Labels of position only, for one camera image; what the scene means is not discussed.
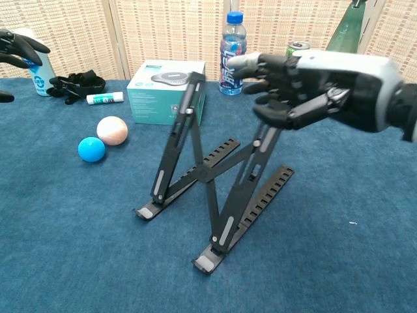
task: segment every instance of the cardboard box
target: cardboard box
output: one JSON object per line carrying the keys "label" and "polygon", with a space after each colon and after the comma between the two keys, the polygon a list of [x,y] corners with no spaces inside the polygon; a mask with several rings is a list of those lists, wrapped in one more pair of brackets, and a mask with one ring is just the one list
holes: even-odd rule
{"label": "cardboard box", "polygon": [[[191,72],[205,74],[204,61],[146,60],[127,87],[135,123],[172,125]],[[200,87],[192,106],[201,122],[205,88]]]}

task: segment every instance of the woven wall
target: woven wall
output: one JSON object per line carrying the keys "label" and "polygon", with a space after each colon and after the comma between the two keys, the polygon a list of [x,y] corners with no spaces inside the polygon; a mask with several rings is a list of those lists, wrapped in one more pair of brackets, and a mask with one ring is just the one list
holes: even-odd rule
{"label": "woven wall", "polygon": [[146,59],[205,60],[207,76],[220,64],[222,0],[115,0],[131,76]]}
{"label": "woven wall", "polygon": [[[56,75],[93,69],[119,78],[101,0],[0,0],[0,28],[32,28],[51,49]],[[27,70],[0,64],[0,77],[29,77]]]}
{"label": "woven wall", "polygon": [[[217,80],[222,0],[115,0],[130,75],[145,59],[197,59]],[[240,0],[248,51],[285,53],[288,42],[326,48],[349,1]]]}
{"label": "woven wall", "polygon": [[[325,49],[349,3],[240,0],[248,51],[284,53],[292,40]],[[208,79],[218,79],[223,0],[0,0],[0,5],[0,27],[33,28],[51,48],[57,75],[94,69],[117,79],[123,78],[122,63],[129,77],[145,59],[202,59]],[[366,53],[393,58],[406,80],[415,81],[416,34],[416,2],[386,0]],[[0,77],[16,76],[28,73],[0,65]]]}
{"label": "woven wall", "polygon": [[406,82],[417,82],[415,0],[386,0],[366,53],[392,58]]}

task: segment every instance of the robotic hand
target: robotic hand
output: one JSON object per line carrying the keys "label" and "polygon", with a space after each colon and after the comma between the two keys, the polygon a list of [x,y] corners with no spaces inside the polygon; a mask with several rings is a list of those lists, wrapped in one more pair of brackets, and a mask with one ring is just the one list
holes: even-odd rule
{"label": "robotic hand", "polygon": [[331,117],[366,132],[398,127],[403,140],[417,142],[417,84],[405,84],[388,58],[304,50],[239,55],[227,64],[236,79],[262,80],[244,93],[265,93],[253,110],[273,127],[296,130]]}
{"label": "robotic hand", "polygon": [[[20,68],[29,68],[25,61],[12,56],[17,55],[40,66],[42,61],[35,50],[41,53],[51,52],[48,47],[27,36],[14,34],[7,29],[0,29],[0,63],[8,63]],[[13,100],[13,95],[0,91],[0,102],[12,102]]]}

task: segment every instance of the blue bottle cap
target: blue bottle cap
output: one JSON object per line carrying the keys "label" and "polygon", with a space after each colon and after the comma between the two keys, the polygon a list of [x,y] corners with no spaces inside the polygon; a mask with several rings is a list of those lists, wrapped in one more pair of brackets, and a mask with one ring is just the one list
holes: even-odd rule
{"label": "blue bottle cap", "polygon": [[240,24],[243,22],[243,13],[239,11],[230,11],[227,13],[227,22],[229,24]]}

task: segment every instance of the ball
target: ball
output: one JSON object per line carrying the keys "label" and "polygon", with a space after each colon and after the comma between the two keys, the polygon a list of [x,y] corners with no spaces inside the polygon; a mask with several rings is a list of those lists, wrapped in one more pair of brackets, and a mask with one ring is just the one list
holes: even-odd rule
{"label": "ball", "polygon": [[104,157],[106,146],[95,137],[87,137],[78,144],[78,155],[86,162],[97,162]]}
{"label": "ball", "polygon": [[107,116],[98,123],[97,136],[108,145],[120,145],[128,137],[128,127],[120,117]]}

